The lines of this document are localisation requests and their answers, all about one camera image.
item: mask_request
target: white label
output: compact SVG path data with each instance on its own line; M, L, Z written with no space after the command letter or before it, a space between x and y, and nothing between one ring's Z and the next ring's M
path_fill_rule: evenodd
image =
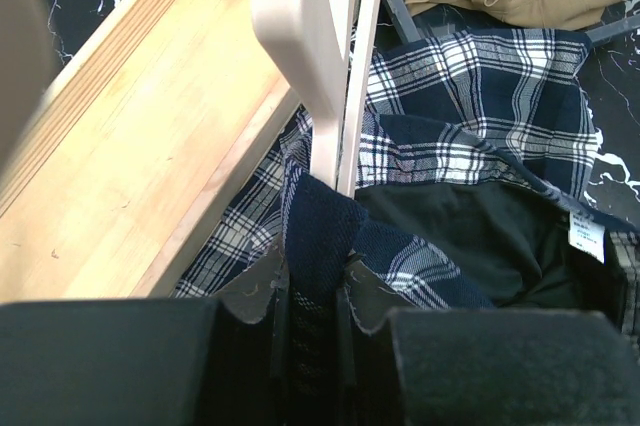
M604 264L604 226L571 213L569 244Z

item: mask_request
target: plaid garment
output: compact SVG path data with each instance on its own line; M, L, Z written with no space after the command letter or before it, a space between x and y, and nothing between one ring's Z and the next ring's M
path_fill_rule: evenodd
M357 187L503 181L604 225L627 278L622 332L637 348L640 235L579 201L597 150L575 81L589 49L581 33L487 30L376 54ZM417 306L491 307L438 248L368 220L355 201L311 177L310 149L311 121L301 109L227 208L175 296L210 295L282 232L295 302L311 313L324 314L351 250Z

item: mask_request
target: blue plaid fabric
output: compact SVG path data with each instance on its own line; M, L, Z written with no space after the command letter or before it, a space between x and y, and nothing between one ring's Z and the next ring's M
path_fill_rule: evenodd
M627 277L623 333L637 345L640 236L582 204L597 141L575 76L581 33L487 30L430 38L372 61L357 188L502 181L604 225ZM327 305L355 250L423 308L491 307L445 254L375 223L355 201L308 174L311 121L301 109L229 205L175 296L210 295L279 233L300 304Z

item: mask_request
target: wooden board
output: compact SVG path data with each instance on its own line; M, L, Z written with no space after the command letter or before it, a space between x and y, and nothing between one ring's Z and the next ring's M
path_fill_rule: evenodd
M297 106L249 0L124 0L0 199L0 301L168 294Z

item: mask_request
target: wooden tray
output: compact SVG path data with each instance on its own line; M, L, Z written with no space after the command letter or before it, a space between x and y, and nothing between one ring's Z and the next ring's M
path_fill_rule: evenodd
M166 295L298 102L249 0L124 0L0 197L0 301Z

